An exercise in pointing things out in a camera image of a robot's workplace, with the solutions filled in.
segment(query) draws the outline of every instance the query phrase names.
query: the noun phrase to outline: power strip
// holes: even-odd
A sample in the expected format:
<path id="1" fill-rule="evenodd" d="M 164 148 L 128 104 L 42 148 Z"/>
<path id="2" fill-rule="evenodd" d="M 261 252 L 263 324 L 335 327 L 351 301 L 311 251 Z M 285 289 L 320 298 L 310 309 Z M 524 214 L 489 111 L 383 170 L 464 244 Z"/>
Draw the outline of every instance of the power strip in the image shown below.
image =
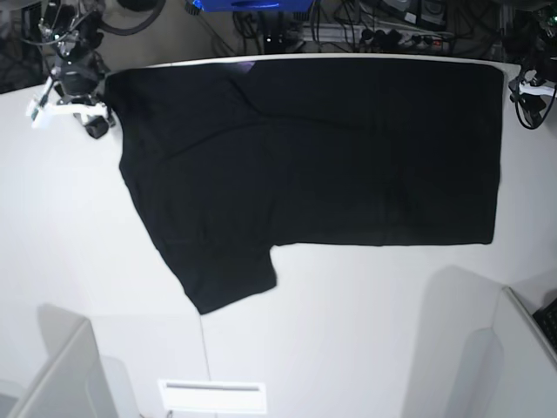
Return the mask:
<path id="1" fill-rule="evenodd" d="M 375 24 L 373 28 L 364 26 L 363 24 L 355 24 L 353 26 L 355 44 L 358 44 L 362 38 L 364 30 L 371 30 L 373 36 L 378 33 L 386 35 L 392 30 L 398 32 L 401 36 L 399 45 L 412 46 L 417 50 L 427 50 L 431 52 L 447 51 L 449 43 L 446 39 L 435 32 L 427 32 L 423 30 L 413 30 L 411 28 L 401 28 L 396 24 L 389 25 L 388 23 Z M 317 36 L 317 27 L 314 26 L 313 31 L 315 38 Z M 310 24 L 304 24 L 299 34 L 300 40 L 311 42 L 313 41 L 312 27 Z M 334 42 L 334 43 L 349 43 L 352 44 L 352 26 L 341 24 L 320 24 L 319 25 L 319 41 L 321 43 Z"/>

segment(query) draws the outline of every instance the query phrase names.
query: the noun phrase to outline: black t-shirt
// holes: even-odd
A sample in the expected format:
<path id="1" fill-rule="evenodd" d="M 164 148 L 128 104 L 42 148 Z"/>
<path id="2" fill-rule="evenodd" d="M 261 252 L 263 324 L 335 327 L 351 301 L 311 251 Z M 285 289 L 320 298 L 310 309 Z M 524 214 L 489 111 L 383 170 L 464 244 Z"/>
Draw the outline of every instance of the black t-shirt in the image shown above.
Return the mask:
<path id="1" fill-rule="evenodd" d="M 488 244 L 503 74 L 323 58 L 133 70 L 109 78 L 120 170 L 201 314 L 276 285 L 291 243 Z"/>

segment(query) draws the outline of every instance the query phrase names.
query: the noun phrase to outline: blue object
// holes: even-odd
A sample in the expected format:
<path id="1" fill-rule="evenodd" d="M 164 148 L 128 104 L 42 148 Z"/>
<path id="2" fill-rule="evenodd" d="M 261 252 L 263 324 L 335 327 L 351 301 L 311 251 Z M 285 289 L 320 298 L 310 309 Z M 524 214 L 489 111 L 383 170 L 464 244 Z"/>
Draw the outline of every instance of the blue object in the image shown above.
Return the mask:
<path id="1" fill-rule="evenodd" d="M 312 0 L 194 0 L 204 11 L 307 11 Z"/>

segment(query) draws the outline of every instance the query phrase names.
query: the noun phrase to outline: white tabletop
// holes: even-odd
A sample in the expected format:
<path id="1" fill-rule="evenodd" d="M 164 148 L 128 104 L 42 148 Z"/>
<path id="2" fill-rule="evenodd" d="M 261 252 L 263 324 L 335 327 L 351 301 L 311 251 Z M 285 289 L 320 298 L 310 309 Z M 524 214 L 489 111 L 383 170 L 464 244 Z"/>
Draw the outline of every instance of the white tabletop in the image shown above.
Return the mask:
<path id="1" fill-rule="evenodd" d="M 275 418 L 441 417 L 501 285 L 532 309 L 557 288 L 556 124 L 526 131 L 505 100 L 492 245 L 274 248 L 276 289 L 201 319 L 207 370 L 199 318 L 119 174 L 117 131 L 94 141 L 72 117 L 31 130 L 37 90 L 0 96 L 0 297 L 91 316 L 144 415 L 164 416 L 154 383 L 168 378 L 262 381 Z"/>

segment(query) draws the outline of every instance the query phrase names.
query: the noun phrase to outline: white vent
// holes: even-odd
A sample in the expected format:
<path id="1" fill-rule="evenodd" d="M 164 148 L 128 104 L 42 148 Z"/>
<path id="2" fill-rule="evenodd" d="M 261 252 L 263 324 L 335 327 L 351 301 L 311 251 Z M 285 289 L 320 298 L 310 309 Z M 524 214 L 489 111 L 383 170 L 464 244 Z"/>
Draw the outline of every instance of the white vent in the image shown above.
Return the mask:
<path id="1" fill-rule="evenodd" d="M 267 413 L 263 383 L 222 381 L 158 381 L 164 408 L 169 411 L 213 414 Z"/>

